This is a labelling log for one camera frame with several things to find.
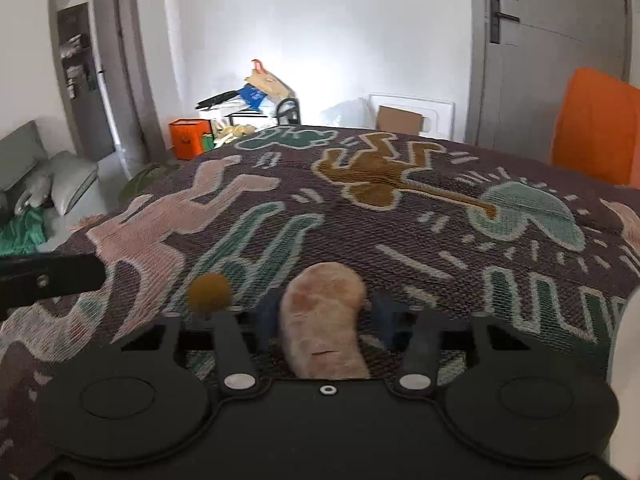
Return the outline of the small orange kumquat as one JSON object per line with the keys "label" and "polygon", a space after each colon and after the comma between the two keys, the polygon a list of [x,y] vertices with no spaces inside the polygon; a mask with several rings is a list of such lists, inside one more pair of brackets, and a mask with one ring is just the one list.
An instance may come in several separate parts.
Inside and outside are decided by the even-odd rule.
{"label": "small orange kumquat", "polygon": [[227,310],[232,305],[232,289],[221,274],[207,273],[194,278],[186,290],[186,303],[201,318]]}

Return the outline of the inner room doorway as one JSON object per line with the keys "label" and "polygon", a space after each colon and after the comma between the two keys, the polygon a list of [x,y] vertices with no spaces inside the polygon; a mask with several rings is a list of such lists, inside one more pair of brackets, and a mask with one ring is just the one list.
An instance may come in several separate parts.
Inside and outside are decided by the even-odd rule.
{"label": "inner room doorway", "polygon": [[143,50],[141,0],[47,0],[54,76],[72,147],[163,162],[166,145]]}

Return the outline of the grey sofa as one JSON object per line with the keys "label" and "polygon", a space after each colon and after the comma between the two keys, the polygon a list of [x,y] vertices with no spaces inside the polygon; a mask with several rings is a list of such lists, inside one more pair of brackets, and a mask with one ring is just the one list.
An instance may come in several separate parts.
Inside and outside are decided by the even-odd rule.
{"label": "grey sofa", "polygon": [[50,157],[36,123],[25,122],[1,139],[1,206],[19,216],[51,203],[65,216],[93,185],[98,169],[68,151]]}

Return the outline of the patterned woven table blanket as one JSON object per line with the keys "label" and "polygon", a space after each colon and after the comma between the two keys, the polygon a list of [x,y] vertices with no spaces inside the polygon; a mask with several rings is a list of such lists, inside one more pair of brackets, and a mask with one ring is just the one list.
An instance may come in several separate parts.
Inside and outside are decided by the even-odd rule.
{"label": "patterned woven table blanket", "polygon": [[[639,286],[639,192],[408,134],[272,127],[186,162],[56,252],[97,256],[93,292],[1,325],[6,479],[616,479],[608,364]],[[338,262],[367,298],[370,376],[303,379],[280,300]],[[186,290],[223,275],[262,388],[222,392]],[[448,315],[432,392],[397,392],[371,323],[385,292]]]}

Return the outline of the cardboard box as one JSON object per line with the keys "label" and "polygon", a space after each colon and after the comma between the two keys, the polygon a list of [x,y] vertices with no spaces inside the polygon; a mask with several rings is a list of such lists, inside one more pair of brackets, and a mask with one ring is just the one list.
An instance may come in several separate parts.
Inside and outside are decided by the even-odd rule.
{"label": "cardboard box", "polygon": [[422,131],[423,116],[408,110],[380,106],[376,115],[376,128],[391,133],[411,134],[418,136]]}

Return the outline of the orange storage box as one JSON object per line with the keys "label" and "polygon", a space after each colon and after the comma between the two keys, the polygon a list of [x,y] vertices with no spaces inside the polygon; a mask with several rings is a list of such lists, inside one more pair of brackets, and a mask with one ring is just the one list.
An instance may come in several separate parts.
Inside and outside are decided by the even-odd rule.
{"label": "orange storage box", "polygon": [[206,119],[177,119],[169,124],[175,158],[190,160],[214,148],[212,126]]}

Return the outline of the white foam board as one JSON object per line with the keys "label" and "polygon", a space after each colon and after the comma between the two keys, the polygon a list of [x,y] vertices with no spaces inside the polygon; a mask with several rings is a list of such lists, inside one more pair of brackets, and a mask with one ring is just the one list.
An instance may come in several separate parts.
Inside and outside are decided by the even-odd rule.
{"label": "white foam board", "polygon": [[451,140],[454,134],[454,103],[449,101],[391,96],[372,93],[369,102],[376,115],[382,105],[408,110],[423,116],[422,131],[419,136],[440,140]]}

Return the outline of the white ceramic bowl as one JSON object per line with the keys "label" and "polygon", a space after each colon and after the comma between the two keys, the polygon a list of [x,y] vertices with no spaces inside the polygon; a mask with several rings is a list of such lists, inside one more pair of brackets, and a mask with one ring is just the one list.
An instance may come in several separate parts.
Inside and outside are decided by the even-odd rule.
{"label": "white ceramic bowl", "polygon": [[627,479],[639,478],[640,460],[640,292],[628,298],[612,343],[608,381],[620,418],[608,447],[610,464]]}

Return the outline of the orange chair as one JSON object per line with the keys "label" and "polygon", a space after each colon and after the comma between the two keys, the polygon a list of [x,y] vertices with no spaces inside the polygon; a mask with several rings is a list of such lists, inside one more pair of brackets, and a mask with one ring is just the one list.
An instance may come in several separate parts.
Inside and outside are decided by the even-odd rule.
{"label": "orange chair", "polygon": [[631,84],[593,68],[575,70],[555,121],[552,165],[638,188],[639,99]]}

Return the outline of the pile of bags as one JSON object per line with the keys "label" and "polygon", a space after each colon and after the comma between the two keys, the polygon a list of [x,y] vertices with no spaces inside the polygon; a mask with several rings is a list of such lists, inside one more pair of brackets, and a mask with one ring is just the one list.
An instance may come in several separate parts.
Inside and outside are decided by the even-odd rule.
{"label": "pile of bags", "polygon": [[241,88],[201,100],[195,110],[212,126],[214,148],[247,136],[261,128],[278,126],[274,111],[280,101],[295,98],[295,92],[258,60],[252,61],[250,76]]}

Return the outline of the grey door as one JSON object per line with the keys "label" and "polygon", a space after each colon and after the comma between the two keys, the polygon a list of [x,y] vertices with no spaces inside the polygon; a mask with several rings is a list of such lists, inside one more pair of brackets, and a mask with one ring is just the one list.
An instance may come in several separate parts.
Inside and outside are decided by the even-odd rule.
{"label": "grey door", "polygon": [[631,0],[500,0],[500,44],[489,42],[489,0],[472,0],[472,61],[465,140],[481,148],[550,158],[556,115],[582,67],[630,72]]}

